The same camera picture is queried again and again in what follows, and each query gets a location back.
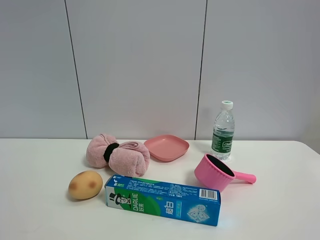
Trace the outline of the clear water bottle green label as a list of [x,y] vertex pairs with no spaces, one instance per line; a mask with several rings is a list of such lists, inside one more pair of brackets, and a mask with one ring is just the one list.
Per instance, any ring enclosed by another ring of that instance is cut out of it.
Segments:
[[213,156],[223,162],[230,159],[233,144],[235,119],[232,110],[232,101],[222,101],[220,112],[213,125],[211,152]]

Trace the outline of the pink square plate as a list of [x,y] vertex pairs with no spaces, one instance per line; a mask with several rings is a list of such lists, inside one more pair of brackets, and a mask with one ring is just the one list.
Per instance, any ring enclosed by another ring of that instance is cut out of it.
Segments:
[[182,157],[190,147],[186,140],[170,134],[150,138],[144,145],[152,157],[162,162],[172,162]]

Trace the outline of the pink rolled towel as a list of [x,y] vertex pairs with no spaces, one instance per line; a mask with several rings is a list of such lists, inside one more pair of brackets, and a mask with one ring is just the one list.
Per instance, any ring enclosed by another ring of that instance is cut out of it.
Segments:
[[108,134],[99,134],[89,143],[86,160],[94,168],[110,168],[115,173],[127,177],[141,177],[148,170],[150,152],[139,141],[119,143]]

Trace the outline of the pink toy saucepan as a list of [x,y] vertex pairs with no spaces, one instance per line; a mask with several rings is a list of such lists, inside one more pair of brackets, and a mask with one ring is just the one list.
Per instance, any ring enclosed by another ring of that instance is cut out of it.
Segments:
[[254,184],[257,178],[253,174],[231,170],[225,163],[213,155],[205,154],[194,170],[195,177],[205,187],[222,192],[233,180]]

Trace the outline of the Darlie toothpaste box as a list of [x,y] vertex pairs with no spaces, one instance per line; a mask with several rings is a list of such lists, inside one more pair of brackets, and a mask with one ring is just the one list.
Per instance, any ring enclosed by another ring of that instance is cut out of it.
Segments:
[[218,190],[113,175],[104,185],[106,205],[136,213],[216,227],[221,209]]

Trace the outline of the brown potato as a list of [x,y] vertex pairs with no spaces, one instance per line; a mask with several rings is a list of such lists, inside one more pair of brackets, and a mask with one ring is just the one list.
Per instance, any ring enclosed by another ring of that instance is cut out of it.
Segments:
[[86,200],[98,195],[103,186],[99,173],[87,170],[78,173],[69,183],[68,194],[76,200]]

